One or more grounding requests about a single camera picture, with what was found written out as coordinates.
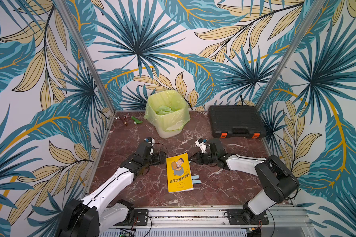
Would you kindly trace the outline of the yellow cover book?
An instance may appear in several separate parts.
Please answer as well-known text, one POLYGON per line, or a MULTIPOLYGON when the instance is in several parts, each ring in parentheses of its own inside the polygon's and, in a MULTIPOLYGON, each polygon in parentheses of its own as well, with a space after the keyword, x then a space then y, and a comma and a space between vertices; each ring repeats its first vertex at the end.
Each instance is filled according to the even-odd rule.
POLYGON ((193 190, 188 154, 166 158, 168 192, 177 193, 193 190))

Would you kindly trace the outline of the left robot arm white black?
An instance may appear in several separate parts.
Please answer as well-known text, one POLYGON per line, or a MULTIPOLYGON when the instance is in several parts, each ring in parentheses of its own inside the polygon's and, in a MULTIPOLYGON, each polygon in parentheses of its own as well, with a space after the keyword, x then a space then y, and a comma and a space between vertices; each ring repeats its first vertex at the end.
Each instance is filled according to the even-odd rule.
POLYGON ((108 205, 151 166, 166 163, 166 151, 155 151, 154 145, 152 138, 146 138, 99 188, 82 199, 69 201, 61 213, 55 236, 98 237, 112 226, 132 219, 134 205, 130 202, 120 200, 111 208, 108 205))

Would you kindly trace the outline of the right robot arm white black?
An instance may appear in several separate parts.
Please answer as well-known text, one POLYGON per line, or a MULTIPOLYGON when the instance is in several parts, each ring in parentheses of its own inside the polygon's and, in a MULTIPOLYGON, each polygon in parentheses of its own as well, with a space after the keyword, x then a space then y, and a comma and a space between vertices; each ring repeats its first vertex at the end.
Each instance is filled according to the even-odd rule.
POLYGON ((248 223, 270 207, 282 203, 299 189, 299 181, 277 156, 252 158, 227 153, 219 139, 199 139, 195 145, 200 151, 189 157, 198 165, 217 165, 230 170, 249 173, 258 177, 262 190, 242 208, 242 217, 248 223))

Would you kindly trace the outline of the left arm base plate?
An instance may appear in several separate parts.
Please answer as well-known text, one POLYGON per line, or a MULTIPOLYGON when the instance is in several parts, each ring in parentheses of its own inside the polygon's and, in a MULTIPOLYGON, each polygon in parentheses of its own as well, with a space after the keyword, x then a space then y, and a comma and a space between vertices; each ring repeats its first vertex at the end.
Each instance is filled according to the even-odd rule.
POLYGON ((148 209, 135 209, 126 217, 125 221, 115 226, 147 226, 150 223, 148 216, 148 209))

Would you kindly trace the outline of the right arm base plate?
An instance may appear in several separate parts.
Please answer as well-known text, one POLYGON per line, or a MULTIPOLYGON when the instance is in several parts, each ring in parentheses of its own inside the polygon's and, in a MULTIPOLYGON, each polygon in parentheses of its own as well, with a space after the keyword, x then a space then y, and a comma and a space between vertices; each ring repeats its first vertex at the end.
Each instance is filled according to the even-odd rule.
POLYGON ((230 225, 262 226, 270 223, 265 211, 255 215, 245 209, 227 209, 224 216, 228 219, 230 225))

